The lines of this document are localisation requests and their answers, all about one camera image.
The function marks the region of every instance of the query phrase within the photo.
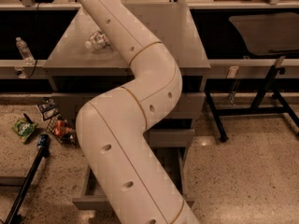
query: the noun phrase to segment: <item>black cable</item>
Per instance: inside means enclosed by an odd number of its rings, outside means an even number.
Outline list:
[[[38,8],[39,8],[39,5],[40,5],[41,3],[38,3],[37,4],[37,7],[36,7],[36,29],[37,29],[37,46],[36,46],[36,57],[37,57],[37,55],[38,55],[38,44],[39,44],[39,26],[38,26],[38,23],[37,23],[37,21],[38,21],[38,16],[37,16],[37,12],[38,12]],[[32,71],[32,73],[31,73],[31,75],[28,77],[28,78],[31,78],[33,75],[34,75],[34,73],[35,73],[35,71],[36,71],[36,66],[37,66],[37,61],[38,61],[38,59],[36,59],[36,63],[35,63],[35,66],[34,66],[34,69],[33,69],[33,71]]]

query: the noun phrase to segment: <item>clear plastic bottle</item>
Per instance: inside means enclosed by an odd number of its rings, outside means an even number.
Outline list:
[[[35,59],[30,51],[30,49],[27,46],[27,43],[23,41],[20,37],[16,38],[17,40],[17,48],[19,49],[19,52],[22,56],[22,58],[25,60],[26,64],[34,64]]]
[[[106,46],[109,46],[110,42],[106,35],[101,31],[96,31],[90,34],[88,41],[85,42],[85,47],[90,52],[104,49]]]

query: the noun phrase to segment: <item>terrazzo floor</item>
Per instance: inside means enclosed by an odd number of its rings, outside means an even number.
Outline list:
[[[38,98],[0,100],[0,176],[25,176],[48,123],[36,109]],[[292,103],[297,114],[298,104]],[[11,131],[23,113],[38,122],[26,145]],[[299,223],[298,128],[286,115],[226,117],[222,122],[229,136],[225,144],[204,104],[185,164],[188,195],[195,199],[192,210],[200,223]],[[51,138],[50,156],[41,162],[19,212],[23,223],[120,223],[112,211],[79,211],[72,204],[82,192],[86,168],[79,147]],[[0,187],[1,220],[18,191]]]

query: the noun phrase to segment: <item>green plastic bag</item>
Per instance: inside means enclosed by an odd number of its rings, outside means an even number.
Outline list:
[[[20,118],[11,129],[20,137],[23,143],[36,129],[37,123],[30,123],[26,118]]]

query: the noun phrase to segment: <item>white robotic arm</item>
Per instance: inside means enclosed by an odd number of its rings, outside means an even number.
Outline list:
[[[78,113],[78,140],[94,175],[123,224],[198,223],[143,138],[179,99],[174,58],[119,0],[79,1],[135,75]]]

